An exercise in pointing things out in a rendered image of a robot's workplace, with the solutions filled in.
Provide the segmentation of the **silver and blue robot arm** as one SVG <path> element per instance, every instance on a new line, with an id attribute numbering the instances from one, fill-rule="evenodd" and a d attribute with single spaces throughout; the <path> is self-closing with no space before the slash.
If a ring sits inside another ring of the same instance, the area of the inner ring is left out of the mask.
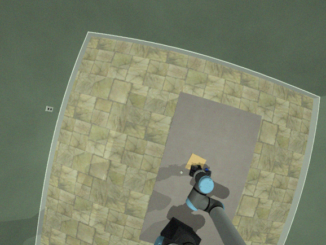
<path id="1" fill-rule="evenodd" d="M 210 170 L 197 170 L 194 174 L 196 181 L 186 204 L 194 211 L 198 209 L 209 213 L 224 245 L 246 245 L 239 232 L 224 211 L 224 205 L 218 200 L 207 195 L 214 188 L 214 182 L 210 178 Z M 188 234 L 181 234 L 174 240 L 159 236 L 154 245 L 196 245 L 195 240 Z"/>

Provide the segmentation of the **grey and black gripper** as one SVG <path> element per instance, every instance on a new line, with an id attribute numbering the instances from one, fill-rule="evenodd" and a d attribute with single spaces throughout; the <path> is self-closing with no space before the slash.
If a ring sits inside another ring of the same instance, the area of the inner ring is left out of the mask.
<path id="1" fill-rule="evenodd" d="M 193 171 L 192 171 L 192 170 Z M 192 165 L 191 166 L 191 169 L 190 169 L 190 173 L 189 173 L 189 175 L 191 176 L 191 177 L 193 177 L 194 176 L 194 174 L 195 174 L 195 172 L 197 171 L 197 170 L 202 170 L 202 167 L 201 167 L 201 165 Z"/>

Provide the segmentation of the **tan flat mat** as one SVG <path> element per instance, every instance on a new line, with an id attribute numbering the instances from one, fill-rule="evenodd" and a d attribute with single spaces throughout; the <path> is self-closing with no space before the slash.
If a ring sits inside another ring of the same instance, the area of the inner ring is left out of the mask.
<path id="1" fill-rule="evenodd" d="M 187 165 L 185 166 L 185 168 L 189 169 L 191 168 L 192 165 L 201 165 L 201 167 L 203 168 L 204 164 L 205 164 L 206 160 L 193 154 L 191 155 Z"/>

